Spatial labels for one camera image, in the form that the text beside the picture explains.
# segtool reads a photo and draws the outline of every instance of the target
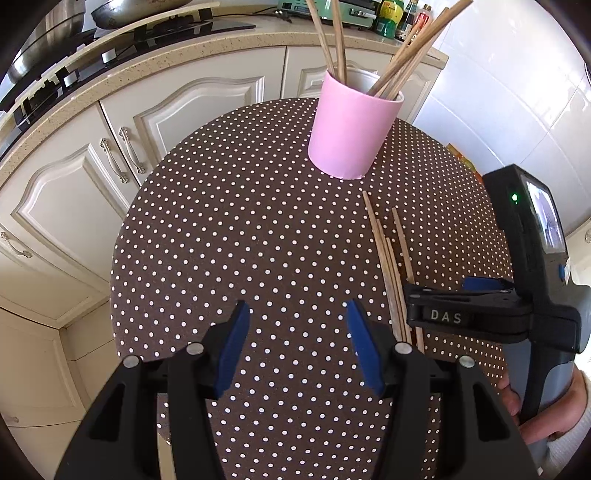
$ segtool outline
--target finger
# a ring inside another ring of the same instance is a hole
[[[501,390],[501,401],[505,408],[509,411],[509,415],[516,416],[521,409],[521,402],[519,395],[510,388]]]
[[[587,405],[584,380],[582,377],[579,379],[579,376],[575,372],[573,384],[561,399],[521,425],[519,429],[526,444],[535,443],[557,432],[568,432],[577,424]]]
[[[496,387],[499,390],[504,390],[505,388],[507,388],[509,386],[510,383],[511,382],[509,381],[509,372],[507,370],[505,370],[505,373],[503,373],[503,376],[501,377],[501,379],[497,383]]]

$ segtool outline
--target round table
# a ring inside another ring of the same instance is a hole
[[[253,311],[234,384],[208,405],[228,478],[370,477],[389,401],[363,386],[343,320],[353,297],[371,319],[389,319],[363,190],[392,238],[398,209],[418,283],[457,289],[466,275],[511,276],[484,187],[441,144],[397,120],[362,180],[334,179],[306,157],[316,105],[259,103],[187,137],[141,186],[115,246],[119,355],[170,356],[237,300]],[[473,356],[494,384],[502,373],[497,345],[430,332],[425,342],[435,358]],[[165,401],[158,426],[168,439]],[[433,398],[425,478],[437,406]]]

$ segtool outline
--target bottle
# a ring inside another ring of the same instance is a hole
[[[376,33],[386,38],[394,38],[396,27],[404,14],[404,8],[400,7],[400,3],[402,3],[401,0],[382,2],[375,26]]]
[[[407,35],[413,29],[415,17],[417,15],[417,3],[418,0],[410,0],[408,3],[406,10],[404,11],[402,18],[400,19],[400,23],[396,29],[395,38],[404,41],[406,40]]]
[[[431,18],[431,15],[432,15],[431,5],[425,4],[423,6],[423,8],[419,10],[418,15],[417,15],[417,19],[415,20],[415,23],[413,25],[413,27],[418,25],[418,31],[413,35],[411,42],[413,42],[414,39],[417,38],[417,35],[422,30],[422,28],[427,24],[427,21],[429,21],[429,19]]]

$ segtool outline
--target device screen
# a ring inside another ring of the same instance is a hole
[[[527,178],[523,178],[540,228],[540,238],[547,254],[566,251],[556,207],[549,192]]]

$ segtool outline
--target green appliance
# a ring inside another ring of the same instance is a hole
[[[371,28],[381,2],[382,0],[375,2],[371,0],[340,1],[340,16],[343,19],[343,23],[360,28]],[[310,18],[310,11],[308,10],[308,5],[306,5],[306,0],[280,1],[277,7],[293,15]],[[332,22],[330,0],[316,0],[316,8],[322,20]]]

